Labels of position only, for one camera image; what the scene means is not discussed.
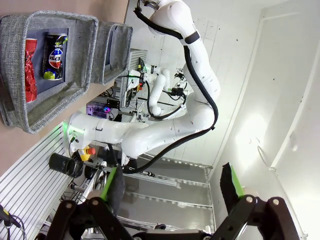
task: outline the white wall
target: white wall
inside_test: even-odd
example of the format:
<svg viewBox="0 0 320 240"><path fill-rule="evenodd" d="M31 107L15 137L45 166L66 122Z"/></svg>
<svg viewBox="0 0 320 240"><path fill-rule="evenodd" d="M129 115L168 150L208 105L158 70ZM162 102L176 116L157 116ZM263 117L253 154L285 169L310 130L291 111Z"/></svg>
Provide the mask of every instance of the white wall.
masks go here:
<svg viewBox="0 0 320 240"><path fill-rule="evenodd" d="M258 29L261 9L279 0L185 0L207 49L211 67L221 85L217 101L219 119L216 129L189 141L166 156L178 160L212 165L224 149L233 125L235 107L242 90ZM131 0L126 24L133 26L132 47L148 50L150 64L167 67L172 72L185 64L180 42L171 36L153 36L132 12L137 1ZM151 8L143 7L150 16ZM160 99L169 102L163 94ZM158 153L165 146L152 151Z"/></svg>
<svg viewBox="0 0 320 240"><path fill-rule="evenodd" d="M261 13L241 110L210 181L218 226L227 215L222 165L230 162L243 186L263 200L283 197L300 235L319 239L319 9L317 0L292 0ZM261 238L251 228L242 239Z"/></svg>

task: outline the wooden table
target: wooden table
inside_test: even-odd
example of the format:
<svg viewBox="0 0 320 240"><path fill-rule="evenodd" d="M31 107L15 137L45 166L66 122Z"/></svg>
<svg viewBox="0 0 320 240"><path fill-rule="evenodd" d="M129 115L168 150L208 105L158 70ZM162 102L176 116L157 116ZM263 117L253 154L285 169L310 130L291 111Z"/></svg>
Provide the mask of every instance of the wooden table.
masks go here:
<svg viewBox="0 0 320 240"><path fill-rule="evenodd" d="M129 0L0 0L0 16L38 10L55 10L92 15L99 20L124 23L128 3ZM18 127L7 127L1 118L0 176L55 126L67 119L87 102L112 87L113 84L113 81L106 86L91 83L85 95L66 108L37 134L26 133Z"/></svg>

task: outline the black cylinder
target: black cylinder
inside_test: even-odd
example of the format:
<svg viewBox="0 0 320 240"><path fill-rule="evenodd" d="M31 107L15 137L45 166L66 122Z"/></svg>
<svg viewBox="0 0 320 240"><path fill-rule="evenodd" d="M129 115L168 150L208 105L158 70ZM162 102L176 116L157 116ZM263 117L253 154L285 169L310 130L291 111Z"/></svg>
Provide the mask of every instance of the black cylinder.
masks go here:
<svg viewBox="0 0 320 240"><path fill-rule="evenodd" d="M53 153L49 160L49 168L71 176L75 169L75 160L57 153Z"/></svg>

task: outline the red can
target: red can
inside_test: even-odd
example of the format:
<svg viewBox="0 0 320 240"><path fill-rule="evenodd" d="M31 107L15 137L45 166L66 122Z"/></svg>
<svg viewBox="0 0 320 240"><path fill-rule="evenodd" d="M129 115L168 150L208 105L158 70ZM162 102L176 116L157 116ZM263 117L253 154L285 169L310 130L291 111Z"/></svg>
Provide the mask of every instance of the red can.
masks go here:
<svg viewBox="0 0 320 240"><path fill-rule="evenodd" d="M34 74L34 66L31 58L37 47L37 39L27 38L25 40L25 59L24 59L24 83L25 83L25 101L30 103L37 98L37 85Z"/></svg>

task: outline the cable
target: cable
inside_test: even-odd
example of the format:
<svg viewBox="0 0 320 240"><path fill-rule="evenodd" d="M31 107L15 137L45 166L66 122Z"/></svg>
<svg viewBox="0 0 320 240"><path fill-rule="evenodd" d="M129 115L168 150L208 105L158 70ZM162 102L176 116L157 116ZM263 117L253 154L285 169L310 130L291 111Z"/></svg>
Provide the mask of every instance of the cable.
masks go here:
<svg viewBox="0 0 320 240"><path fill-rule="evenodd" d="M108 145L109 150L110 150L110 152L111 152L113 164L114 164L115 166L117 166L117 165L118 165L118 161L117 161L117 158L116 158L115 151L114 151L114 149L113 149L113 147L112 147L112 144L111 144L111 143L107 143L107 145Z"/></svg>
<svg viewBox="0 0 320 240"><path fill-rule="evenodd" d="M118 76L118 78L137 78L137 79L140 79L141 77L140 77L140 76L130 76L130 75L127 75L127 76Z"/></svg>
<svg viewBox="0 0 320 240"><path fill-rule="evenodd" d="M22 219L16 215L11 215L13 218L16 218L20 221L20 224L21 224L21 227L19 228L20 231L22 231L22 234L23 234L23 239L27 240L27 235L26 235L26 229L25 229L25 224L24 222L22 221Z"/></svg>
<svg viewBox="0 0 320 240"><path fill-rule="evenodd" d="M75 201L77 201L77 200L79 200L81 203L84 203L84 201L82 201L82 200L79 198L79 195L78 195L78 194L75 195Z"/></svg>
<svg viewBox="0 0 320 240"><path fill-rule="evenodd" d="M73 190L74 196L72 197L72 199L74 199L75 197L77 199L77 193L76 193L75 187L74 187L75 186L75 177L79 174L79 172L80 172L80 170L82 170L82 168L80 168L80 162L79 161L76 161L75 159L73 159L73 160L74 160L74 169L73 169L73 173L71 174L71 176L72 176L72 181L71 182L72 182L72 186L73 186L72 190Z"/></svg>
<svg viewBox="0 0 320 240"><path fill-rule="evenodd" d="M144 102L144 101L147 101L148 99L146 99L146 98L143 98L143 97L137 97L137 99L139 100L141 100L141 102ZM170 103L165 103L165 102L162 102L162 101L158 101L157 102L158 104L164 104L164 105L168 105L168 106L174 106L173 104L170 104Z"/></svg>
<svg viewBox="0 0 320 240"><path fill-rule="evenodd" d="M113 89L112 87L110 87L110 89L112 90L112 93L111 93L111 94L108 92L108 90L106 90L106 92L107 92L110 96L112 96L112 95L114 94L114 89Z"/></svg>
<svg viewBox="0 0 320 240"><path fill-rule="evenodd" d="M146 108L148 110L148 113L150 114L151 117L155 118L155 119L158 119L158 120L163 120L167 117L170 117L172 114L176 113L177 111L179 111L181 109L181 106L179 106L176 110L166 114L166 115L162 115L162 116L155 116L153 115L153 113L151 112L150 110L150 106L149 106L149 99L150 99L150 86L149 86L149 83L148 81L145 81L146 83L146 86L148 88L148 97L147 97L147 101L146 101Z"/></svg>
<svg viewBox="0 0 320 240"><path fill-rule="evenodd" d="M69 156L71 158L71 153L70 153L70 146L71 146L72 142L69 143L69 147L68 147L68 151L69 151Z"/></svg>
<svg viewBox="0 0 320 240"><path fill-rule="evenodd" d="M113 117L113 119L115 119L115 115L110 111L110 112L108 112L108 114L110 115L112 115L112 117Z"/></svg>
<svg viewBox="0 0 320 240"><path fill-rule="evenodd" d="M175 141L174 143L170 144L169 146L167 146L165 149L163 149L161 152L159 152L156 156L154 156L149 162L147 162L145 165L138 167L136 169L124 169L123 173L124 174L136 174L139 172L142 172L144 170L146 170L147 168L149 168L152 164L154 164L156 161L158 161L163 155L165 155L167 152L171 151L172 149L175 149L177 147L179 147L180 145L184 144L187 141L190 141L192 139L198 138L204 134L206 134L207 132L210 131L210 128L193 133L191 135L185 136L181 139L179 139L178 141Z"/></svg>
<svg viewBox="0 0 320 240"><path fill-rule="evenodd" d="M73 194L73 192L71 192L71 191L65 191L65 193L66 194ZM73 199L74 197L72 197L72 196L66 196L66 195L64 195L64 197L65 198L70 198L70 199Z"/></svg>
<svg viewBox="0 0 320 240"><path fill-rule="evenodd" d="M85 183L86 180L87 180L87 178L85 177L83 182L79 185L79 187L81 187Z"/></svg>
<svg viewBox="0 0 320 240"><path fill-rule="evenodd" d="M170 95L169 92L164 91L164 90L162 90L162 92L166 93L166 94L167 94L172 100L174 100L174 101L178 101L178 100L181 98L181 96L179 96L177 99L174 99L174 98ZM186 95L184 94L184 103L186 103L186 99L187 99L187 97L186 97Z"/></svg>
<svg viewBox="0 0 320 240"><path fill-rule="evenodd" d="M119 97L117 97L117 96L111 96L108 91L104 91L99 96L102 96L102 97L105 97L105 98L117 99L117 100L119 99Z"/></svg>
<svg viewBox="0 0 320 240"><path fill-rule="evenodd" d="M145 24L147 24L149 27L153 28L154 30L164 33L164 34L168 34L171 35L173 37L178 38L179 40L182 40L183 37L179 32L176 32L174 30L159 26L157 24L155 24L154 22L152 22L151 20L149 20L147 17L145 17L142 14L142 9L140 8L140 6L137 4L137 8L135 8L134 13L136 14L136 16L141 19ZM193 78L193 80L195 81L196 85L199 87L201 93L203 94L203 96L205 97L205 99L208 101L208 103L211 105L212 110L214 112L214 120L213 120L213 124L210 128L190 134L188 136L185 136L181 139L179 139L178 141L170 144L169 146L167 146L164 150L162 150L159 154L157 154L152 160L150 160L147 164L135 169L135 170L129 170L129 171L125 171L123 173L126 174L135 174L141 171L144 171L145 169L147 169L148 167L150 167L153 163L155 163L157 160L159 160L163 155L165 155L167 152L169 152L170 150L184 144L187 141L190 141L192 139L198 138L204 134L206 134L207 132L209 132L210 130L215 129L215 124L218 120L218 116L219 116L219 112L218 112L218 107L215 103L215 101L212 99L212 97L210 96L210 94L208 93L208 91L206 90L205 86L203 85L203 83L201 82L201 80L199 79L193 65L191 62L191 54L190 54L190 50L188 48L188 46L183 46L184 48L184 57L185 57L185 62L186 62L186 66L191 74L191 77ZM148 112L150 113L149 110L149 84L147 83L148 86L148 101L147 101L147 108L148 108Z"/></svg>
<svg viewBox="0 0 320 240"><path fill-rule="evenodd" d="M10 227L5 226L6 230L7 230L7 236L6 236L6 240L10 240Z"/></svg>

